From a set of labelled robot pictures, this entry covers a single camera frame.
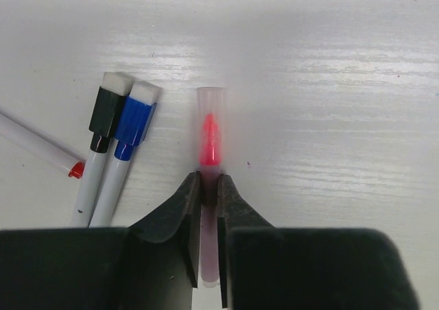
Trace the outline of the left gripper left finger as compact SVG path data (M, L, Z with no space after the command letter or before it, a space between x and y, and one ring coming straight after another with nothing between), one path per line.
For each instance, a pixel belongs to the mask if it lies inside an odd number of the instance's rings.
M1 232L2 309L190 309L200 175L129 227Z

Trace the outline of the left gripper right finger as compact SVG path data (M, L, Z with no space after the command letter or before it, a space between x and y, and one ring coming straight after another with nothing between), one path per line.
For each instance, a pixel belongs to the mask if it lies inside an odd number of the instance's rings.
M222 305L228 309L418 309L394 242L370 228L276 228L218 181Z

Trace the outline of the red cap marker top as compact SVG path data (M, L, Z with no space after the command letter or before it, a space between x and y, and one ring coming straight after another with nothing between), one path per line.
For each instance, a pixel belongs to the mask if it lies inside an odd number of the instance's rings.
M59 169L64 175L78 180L82 178L85 167L82 159L22 124L4 110L1 110L1 136Z

